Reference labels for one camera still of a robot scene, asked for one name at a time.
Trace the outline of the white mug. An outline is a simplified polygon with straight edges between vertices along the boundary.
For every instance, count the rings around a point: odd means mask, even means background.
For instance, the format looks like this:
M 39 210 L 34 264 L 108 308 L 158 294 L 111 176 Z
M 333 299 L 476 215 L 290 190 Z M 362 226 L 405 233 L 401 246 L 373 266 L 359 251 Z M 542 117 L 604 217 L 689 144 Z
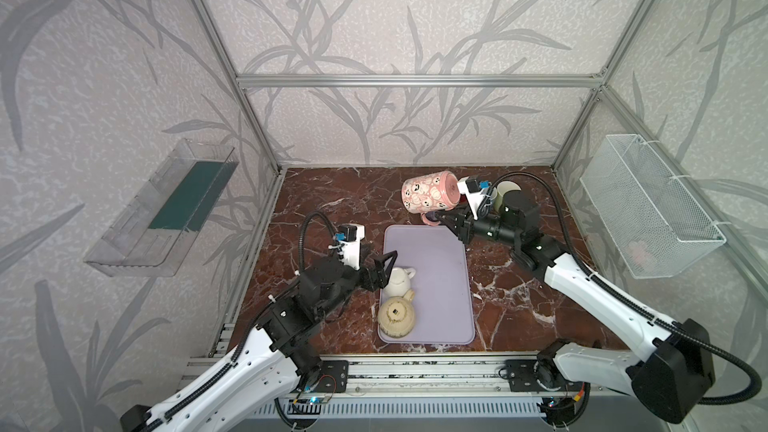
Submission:
M 403 297 L 410 289 L 417 271 L 411 267 L 393 267 L 389 281 L 382 292 L 387 297 Z

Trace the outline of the light green mug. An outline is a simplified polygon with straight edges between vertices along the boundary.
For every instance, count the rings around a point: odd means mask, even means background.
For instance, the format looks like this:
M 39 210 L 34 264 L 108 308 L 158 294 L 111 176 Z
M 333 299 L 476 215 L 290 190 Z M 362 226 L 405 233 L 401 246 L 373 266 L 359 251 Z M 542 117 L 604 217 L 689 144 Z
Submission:
M 504 195 L 510 191 L 519 191 L 520 186 L 513 181 L 502 181 L 496 186 L 496 196 L 494 199 L 494 208 L 499 209 L 503 204 Z

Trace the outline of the beige stoneware mug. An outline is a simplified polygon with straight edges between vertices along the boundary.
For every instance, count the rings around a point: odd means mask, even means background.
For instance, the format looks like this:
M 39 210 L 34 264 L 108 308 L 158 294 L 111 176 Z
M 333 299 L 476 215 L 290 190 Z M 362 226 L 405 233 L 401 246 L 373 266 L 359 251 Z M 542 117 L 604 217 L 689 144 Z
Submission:
M 416 324 L 414 296 L 415 292 L 408 290 L 403 296 L 387 299 L 379 307 L 377 322 L 384 335 L 402 338 L 414 329 Z

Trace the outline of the pink patterned mug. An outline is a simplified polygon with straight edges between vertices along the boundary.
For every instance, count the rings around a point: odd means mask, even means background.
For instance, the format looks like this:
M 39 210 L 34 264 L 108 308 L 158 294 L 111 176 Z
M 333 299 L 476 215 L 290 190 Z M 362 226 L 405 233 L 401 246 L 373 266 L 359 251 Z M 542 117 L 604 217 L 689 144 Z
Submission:
M 401 199 L 410 214 L 418 214 L 426 225 L 439 226 L 436 213 L 460 203 L 458 179 L 449 170 L 408 179 L 402 185 Z

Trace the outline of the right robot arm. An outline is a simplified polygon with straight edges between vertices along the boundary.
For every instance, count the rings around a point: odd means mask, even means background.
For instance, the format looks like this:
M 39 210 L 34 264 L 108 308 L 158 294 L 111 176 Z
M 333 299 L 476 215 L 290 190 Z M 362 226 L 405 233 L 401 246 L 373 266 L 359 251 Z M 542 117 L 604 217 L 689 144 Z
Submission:
M 537 355 L 542 387 L 603 386 L 636 398 L 661 420 L 680 424 L 714 384 L 711 353 L 664 329 L 661 315 L 580 266 L 565 244 L 540 230 L 539 207 L 522 191 L 505 193 L 499 210 L 486 216 L 459 208 L 426 216 L 464 244 L 482 238 L 507 246 L 516 264 L 579 304 L 628 348 L 609 351 L 558 339 Z

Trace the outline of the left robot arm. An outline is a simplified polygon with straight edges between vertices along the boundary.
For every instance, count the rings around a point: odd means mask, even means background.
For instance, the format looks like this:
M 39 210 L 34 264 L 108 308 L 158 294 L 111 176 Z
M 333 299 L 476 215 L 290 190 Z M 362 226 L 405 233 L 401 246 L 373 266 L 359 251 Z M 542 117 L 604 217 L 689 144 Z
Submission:
M 323 361 L 311 345 L 321 325 L 358 289 L 376 292 L 398 255 L 353 268 L 337 253 L 316 261 L 258 313 L 238 345 L 190 385 L 156 405 L 135 405 L 124 431 L 227 431 L 266 403 L 315 384 Z

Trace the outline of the lavender plastic tray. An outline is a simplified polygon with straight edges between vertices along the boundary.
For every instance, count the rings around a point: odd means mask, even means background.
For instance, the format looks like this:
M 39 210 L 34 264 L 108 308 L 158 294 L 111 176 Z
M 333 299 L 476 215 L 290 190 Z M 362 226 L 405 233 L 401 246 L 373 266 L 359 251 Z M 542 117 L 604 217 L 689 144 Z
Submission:
M 410 278 L 415 324 L 400 338 L 379 328 L 379 338 L 393 344 L 470 344 L 475 321 L 464 244 L 444 226 L 392 225 L 384 250 L 398 253 L 397 267 L 415 270 Z

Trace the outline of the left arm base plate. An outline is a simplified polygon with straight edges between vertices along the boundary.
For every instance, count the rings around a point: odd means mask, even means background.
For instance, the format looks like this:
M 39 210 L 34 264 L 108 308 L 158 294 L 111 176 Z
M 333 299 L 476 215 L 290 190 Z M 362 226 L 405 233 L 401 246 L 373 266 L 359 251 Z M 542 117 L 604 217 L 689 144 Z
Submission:
M 336 394 L 346 391 L 350 362 L 323 360 L 318 371 L 311 372 L 299 382 L 299 390 L 312 394 Z

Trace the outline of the aluminium front rail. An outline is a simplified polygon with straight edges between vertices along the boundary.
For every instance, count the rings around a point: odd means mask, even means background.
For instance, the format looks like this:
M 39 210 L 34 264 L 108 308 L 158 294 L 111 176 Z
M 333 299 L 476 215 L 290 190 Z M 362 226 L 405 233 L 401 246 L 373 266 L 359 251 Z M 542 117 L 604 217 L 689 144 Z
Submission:
M 628 380 L 619 373 L 638 364 L 629 351 L 591 349 L 568 344 L 570 358 L 560 367 L 561 375 L 572 382 L 591 385 L 597 394 L 628 395 Z M 346 391 L 336 394 L 303 393 L 299 388 L 283 397 L 301 401 L 337 401 L 352 398 L 530 396 L 562 397 L 564 393 L 512 392 L 497 371 L 506 360 L 536 359 L 528 353 L 457 353 L 457 354 L 361 354 L 330 355 L 323 360 L 350 362 Z

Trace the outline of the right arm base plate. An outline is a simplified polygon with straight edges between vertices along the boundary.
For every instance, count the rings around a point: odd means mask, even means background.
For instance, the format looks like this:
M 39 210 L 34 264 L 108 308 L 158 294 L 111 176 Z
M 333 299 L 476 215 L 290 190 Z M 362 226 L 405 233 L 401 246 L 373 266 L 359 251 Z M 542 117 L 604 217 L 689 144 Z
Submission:
M 566 380 L 553 366 L 536 359 L 506 360 L 497 375 L 507 382 L 512 392 L 564 393 L 575 395 L 582 382 Z

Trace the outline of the clear plastic wall bin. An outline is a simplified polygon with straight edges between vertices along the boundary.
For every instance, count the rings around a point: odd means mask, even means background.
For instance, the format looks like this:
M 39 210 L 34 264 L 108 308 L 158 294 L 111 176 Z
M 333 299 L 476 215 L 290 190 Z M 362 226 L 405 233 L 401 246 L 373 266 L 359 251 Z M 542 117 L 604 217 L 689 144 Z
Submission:
M 172 277 L 239 165 L 236 148 L 179 140 L 84 262 L 108 277 Z

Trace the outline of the aluminium cage frame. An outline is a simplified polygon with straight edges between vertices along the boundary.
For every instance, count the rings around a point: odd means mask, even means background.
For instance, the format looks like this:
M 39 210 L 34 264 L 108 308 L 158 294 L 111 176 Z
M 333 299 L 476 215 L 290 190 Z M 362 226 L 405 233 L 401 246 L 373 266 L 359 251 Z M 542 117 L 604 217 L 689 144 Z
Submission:
M 643 137 L 652 150 L 660 157 L 660 160 L 679 174 L 681 183 L 688 188 L 694 199 L 702 206 L 706 213 L 713 219 L 722 221 L 724 214 L 712 201 L 706 197 L 701 187 L 696 184 L 684 171 L 680 162 L 673 157 L 665 146 L 658 140 L 658 136 L 633 113 L 626 101 L 611 86 L 611 81 L 625 61 L 627 53 L 641 33 L 641 29 L 649 23 L 650 17 L 662 0 L 639 0 L 630 18 L 621 32 L 619 39 L 612 49 L 611 54 L 601 71 L 592 74 L 269 74 L 269 75 L 241 75 L 232 65 L 227 52 L 224 50 L 224 42 L 214 24 L 205 0 L 190 0 L 192 9 L 196 14 L 214 55 L 224 70 L 227 83 L 235 94 L 240 108 L 251 121 L 257 137 L 274 166 L 278 166 L 275 153 L 265 136 L 265 128 L 258 123 L 255 112 L 247 101 L 245 89 L 247 87 L 277 87 L 277 88 L 407 88 L 407 87 L 433 87 L 433 88 L 588 88 L 590 95 L 581 107 L 574 125 L 566 136 L 564 145 L 556 155 L 552 164 L 554 168 L 562 165 L 566 154 L 573 148 L 577 136 L 585 128 L 597 103 L 607 105 L 614 117 L 633 134 Z

